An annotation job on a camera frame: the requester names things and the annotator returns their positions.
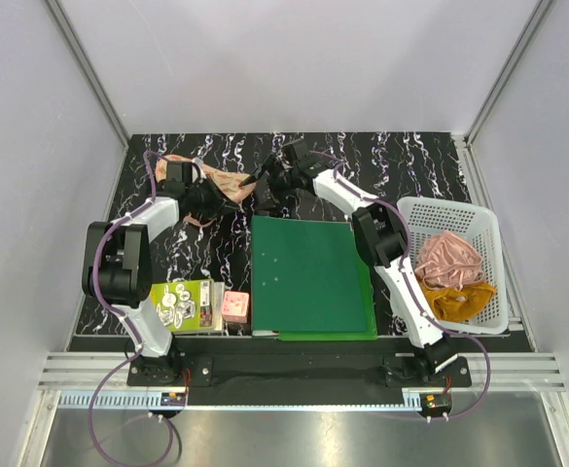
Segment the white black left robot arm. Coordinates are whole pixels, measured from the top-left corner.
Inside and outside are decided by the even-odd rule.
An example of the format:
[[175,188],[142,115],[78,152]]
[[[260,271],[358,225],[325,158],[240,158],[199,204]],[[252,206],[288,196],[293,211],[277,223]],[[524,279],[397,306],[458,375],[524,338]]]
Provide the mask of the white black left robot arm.
[[183,362],[171,331],[161,323],[150,299],[154,284],[150,243],[186,216],[207,223],[239,210],[240,205],[214,182],[202,180],[159,191],[112,222],[88,226],[83,291],[123,324],[134,345],[128,362],[140,372],[148,371],[160,384],[175,383]]

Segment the pink floral mesh laundry bag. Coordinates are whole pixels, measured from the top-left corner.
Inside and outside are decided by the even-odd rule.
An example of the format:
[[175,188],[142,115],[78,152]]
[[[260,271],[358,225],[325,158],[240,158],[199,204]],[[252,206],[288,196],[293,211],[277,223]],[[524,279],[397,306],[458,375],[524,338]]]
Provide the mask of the pink floral mesh laundry bag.
[[242,202],[257,186],[247,173],[226,172],[198,158],[167,155],[156,162],[159,195],[172,197],[173,191],[166,187],[168,166],[171,164],[172,174],[178,175],[181,163],[192,169],[193,181],[188,183],[188,191],[179,200],[179,218],[197,227],[207,227],[220,217],[240,211]]

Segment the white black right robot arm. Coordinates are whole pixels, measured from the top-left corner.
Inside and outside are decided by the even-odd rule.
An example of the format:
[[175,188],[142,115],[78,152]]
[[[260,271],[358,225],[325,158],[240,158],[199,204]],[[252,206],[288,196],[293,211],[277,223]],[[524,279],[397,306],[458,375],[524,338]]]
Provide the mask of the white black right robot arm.
[[392,312],[406,323],[412,346],[412,371],[426,385],[446,378],[457,352],[416,281],[410,249],[411,234],[399,210],[377,196],[363,191],[316,159],[284,163],[267,157],[240,185],[268,176],[272,191],[302,189],[328,201],[348,216],[356,249],[363,262],[375,271],[389,289]]

